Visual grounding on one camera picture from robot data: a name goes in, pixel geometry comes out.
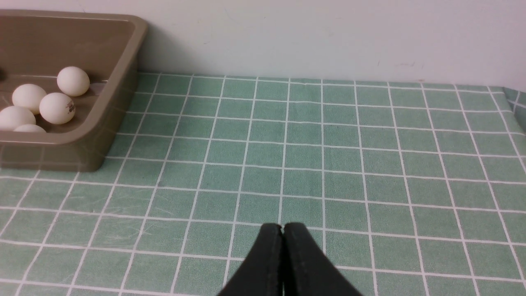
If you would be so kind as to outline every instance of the ping pong ball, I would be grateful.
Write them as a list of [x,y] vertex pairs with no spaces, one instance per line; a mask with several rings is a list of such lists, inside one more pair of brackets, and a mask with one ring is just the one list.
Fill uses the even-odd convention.
[[14,129],[14,132],[45,133],[46,131],[36,124],[24,124]]
[[79,67],[66,67],[58,73],[57,85],[68,96],[80,96],[89,89],[89,77]]
[[47,122],[64,124],[75,115],[75,104],[63,93],[50,93],[40,101],[40,115]]
[[9,106],[0,111],[0,131],[13,131],[21,125],[35,123],[35,116],[26,108]]
[[13,96],[13,105],[23,107],[33,114],[40,113],[38,106],[40,101],[46,95],[46,91],[40,86],[34,84],[23,84],[15,89]]

